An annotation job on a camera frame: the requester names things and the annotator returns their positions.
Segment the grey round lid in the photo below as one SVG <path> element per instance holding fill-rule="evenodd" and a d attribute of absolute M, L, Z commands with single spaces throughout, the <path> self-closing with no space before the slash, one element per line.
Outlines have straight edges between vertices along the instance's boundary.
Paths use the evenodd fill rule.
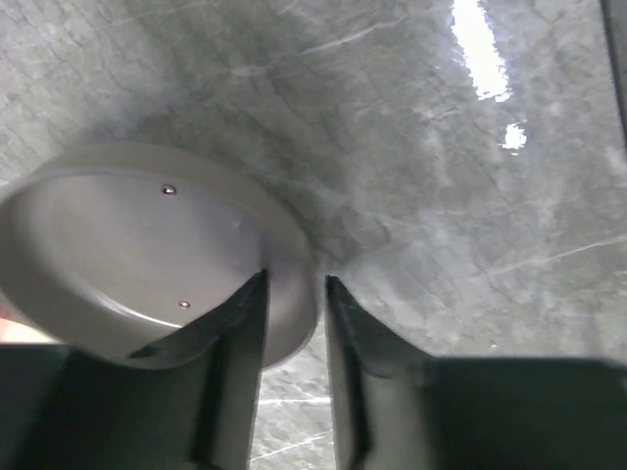
<path fill-rule="evenodd" d="M 2 299 L 20 323 L 117 363 L 191 359 L 260 271 L 269 367 L 309 341 L 318 307 L 310 241 L 254 179 L 123 142 L 68 151 L 1 191 Z"/>

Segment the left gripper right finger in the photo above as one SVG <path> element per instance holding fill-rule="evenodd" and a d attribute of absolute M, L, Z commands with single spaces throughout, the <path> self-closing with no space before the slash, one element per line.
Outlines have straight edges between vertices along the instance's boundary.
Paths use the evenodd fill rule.
<path fill-rule="evenodd" d="M 341 469 L 622 469 L 626 367 L 415 347 L 325 280 Z"/>

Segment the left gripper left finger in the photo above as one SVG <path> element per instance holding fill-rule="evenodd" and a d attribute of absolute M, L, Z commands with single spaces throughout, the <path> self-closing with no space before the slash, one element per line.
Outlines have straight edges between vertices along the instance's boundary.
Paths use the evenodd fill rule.
<path fill-rule="evenodd" d="M 68 346 L 1 348 L 5 469 L 245 469 L 268 309 L 265 271 L 186 327 L 132 354 L 141 369 Z"/>

